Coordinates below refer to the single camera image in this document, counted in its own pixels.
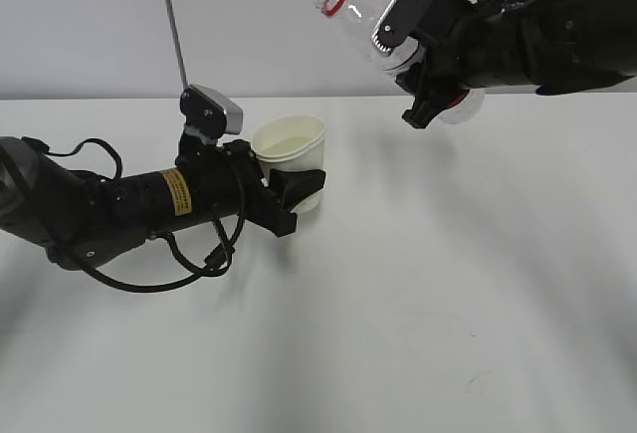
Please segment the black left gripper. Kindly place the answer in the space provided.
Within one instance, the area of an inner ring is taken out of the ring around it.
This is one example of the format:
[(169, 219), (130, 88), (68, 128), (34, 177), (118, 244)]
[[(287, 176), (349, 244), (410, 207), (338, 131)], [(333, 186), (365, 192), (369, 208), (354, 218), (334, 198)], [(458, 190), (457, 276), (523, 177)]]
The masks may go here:
[(182, 138), (175, 166), (190, 194), (192, 211), (187, 219), (200, 224), (213, 216), (238, 215), (279, 238), (296, 232), (298, 217), (292, 212), (310, 212), (319, 205), (326, 180), (321, 169), (272, 169), (271, 191), (250, 142), (244, 139), (215, 146)]

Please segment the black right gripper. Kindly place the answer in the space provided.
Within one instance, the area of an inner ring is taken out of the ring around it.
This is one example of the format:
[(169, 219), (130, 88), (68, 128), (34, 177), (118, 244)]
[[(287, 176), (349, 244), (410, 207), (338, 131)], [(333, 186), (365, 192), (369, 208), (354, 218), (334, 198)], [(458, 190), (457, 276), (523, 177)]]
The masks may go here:
[[(502, 6), (503, 0), (434, 2), (416, 32), (408, 37), (424, 48), (424, 61), (396, 78), (404, 92), (416, 96), (412, 107), (402, 115), (407, 124), (425, 129), (461, 101), (461, 90), (503, 84), (503, 71), (497, 66), (500, 46), (486, 25), (488, 19), (502, 12)], [(418, 87), (421, 81), (426, 87), (448, 89), (423, 90)]]

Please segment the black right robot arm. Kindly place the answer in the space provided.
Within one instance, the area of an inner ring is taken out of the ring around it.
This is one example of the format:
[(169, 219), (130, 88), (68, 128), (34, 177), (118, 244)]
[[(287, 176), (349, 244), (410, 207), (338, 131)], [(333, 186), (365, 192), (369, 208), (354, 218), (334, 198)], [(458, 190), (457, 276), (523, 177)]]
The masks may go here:
[(425, 128), (471, 90), (533, 86), (551, 97), (605, 89), (636, 76), (636, 0), (542, 0), (476, 8), (427, 47), (400, 81), (414, 97), (403, 119)]

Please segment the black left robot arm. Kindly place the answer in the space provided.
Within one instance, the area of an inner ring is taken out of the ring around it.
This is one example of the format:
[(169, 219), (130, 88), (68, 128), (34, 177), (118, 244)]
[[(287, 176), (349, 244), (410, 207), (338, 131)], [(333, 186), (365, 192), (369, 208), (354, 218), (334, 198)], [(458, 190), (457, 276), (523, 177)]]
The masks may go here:
[(35, 202), (28, 203), (3, 169), (2, 230), (44, 248), (51, 262), (70, 271), (75, 263), (45, 230), (39, 213), (77, 255), (100, 267), (153, 236), (215, 217), (237, 216), (278, 237), (293, 234), (295, 208), (320, 192), (326, 179), (319, 168), (265, 172), (245, 140), (222, 146), (182, 140), (174, 167), (124, 177), (118, 162), (112, 178), (64, 168), (34, 138), (4, 136), (1, 147)]

